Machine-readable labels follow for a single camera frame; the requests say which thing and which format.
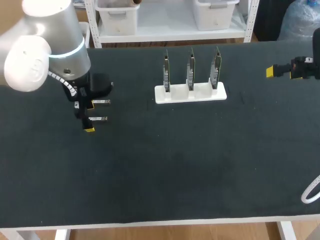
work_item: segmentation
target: white cable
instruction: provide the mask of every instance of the white cable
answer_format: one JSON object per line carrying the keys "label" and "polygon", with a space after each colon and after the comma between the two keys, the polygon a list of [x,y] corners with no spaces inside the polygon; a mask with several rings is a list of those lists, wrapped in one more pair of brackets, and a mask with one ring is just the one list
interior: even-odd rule
{"label": "white cable", "polygon": [[49,75],[50,77],[53,77],[54,79],[58,80],[58,81],[59,81],[60,83],[62,83],[63,85],[65,85],[65,86],[69,89],[72,97],[77,94],[77,91],[74,89],[74,87],[71,86],[71,85],[70,85],[66,80],[64,80],[62,77],[59,77],[58,75],[54,74],[54,73],[51,72],[51,71],[48,72],[48,75]]}
{"label": "white cable", "polygon": [[301,196],[301,201],[304,204],[311,204],[314,201],[318,200],[320,198],[320,192],[318,192],[317,195],[307,199],[308,195],[311,193],[313,189],[320,183],[320,175],[306,188],[306,190],[303,192]]}

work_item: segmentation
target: white plastic storage bin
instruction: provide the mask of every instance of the white plastic storage bin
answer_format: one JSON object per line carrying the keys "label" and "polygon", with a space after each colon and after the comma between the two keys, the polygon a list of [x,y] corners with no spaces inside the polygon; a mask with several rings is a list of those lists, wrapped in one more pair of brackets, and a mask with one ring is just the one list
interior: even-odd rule
{"label": "white plastic storage bin", "polygon": [[95,0],[107,35],[135,35],[137,33],[138,9],[140,5],[129,7],[108,7],[111,0]]}
{"label": "white plastic storage bin", "polygon": [[240,0],[193,0],[193,14],[199,30],[219,30],[230,27],[235,5]]}
{"label": "white plastic storage bin", "polygon": [[81,21],[79,22],[80,27],[81,27],[81,31],[82,31],[82,35],[84,37],[84,43],[86,48],[89,48],[89,43],[90,43],[90,25],[89,23],[85,22],[85,21]]}

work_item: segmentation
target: black table surface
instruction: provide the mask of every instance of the black table surface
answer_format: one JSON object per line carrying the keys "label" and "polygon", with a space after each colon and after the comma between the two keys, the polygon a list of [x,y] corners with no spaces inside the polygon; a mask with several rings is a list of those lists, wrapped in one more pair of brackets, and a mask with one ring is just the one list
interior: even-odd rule
{"label": "black table surface", "polygon": [[[214,45],[194,46],[206,82]],[[169,47],[172,84],[190,47]],[[93,49],[114,82],[94,133],[53,79],[0,88],[0,228],[320,214],[300,197],[320,174],[320,82],[266,79],[311,42],[220,45],[227,100],[156,104],[165,48]]]}

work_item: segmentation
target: wooden floor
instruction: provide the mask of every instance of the wooden floor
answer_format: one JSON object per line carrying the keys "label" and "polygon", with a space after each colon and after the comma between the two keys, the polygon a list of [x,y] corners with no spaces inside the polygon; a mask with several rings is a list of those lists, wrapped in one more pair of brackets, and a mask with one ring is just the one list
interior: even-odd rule
{"label": "wooden floor", "polygon": [[[297,240],[305,240],[320,224],[318,221],[296,221]],[[54,240],[53,230],[36,231],[41,240]],[[0,233],[0,240],[6,238]],[[185,226],[122,227],[72,230],[70,240],[281,240],[277,224],[243,223]]]}

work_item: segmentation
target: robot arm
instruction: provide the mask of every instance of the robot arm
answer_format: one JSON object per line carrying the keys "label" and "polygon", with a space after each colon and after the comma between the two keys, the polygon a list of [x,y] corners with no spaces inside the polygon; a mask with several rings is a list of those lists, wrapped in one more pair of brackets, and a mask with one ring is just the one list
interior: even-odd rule
{"label": "robot arm", "polygon": [[[44,83],[49,70],[63,84],[89,72],[71,0],[23,0],[22,9],[24,18],[0,36],[0,85],[30,92]],[[70,89],[68,82],[64,85]]]}
{"label": "robot arm", "polygon": [[24,18],[0,36],[0,85],[31,92],[41,87],[47,76],[58,80],[74,114],[86,132],[93,132],[89,117],[94,103],[107,96],[113,84],[105,74],[91,74],[88,56],[75,8],[71,0],[23,0]]}

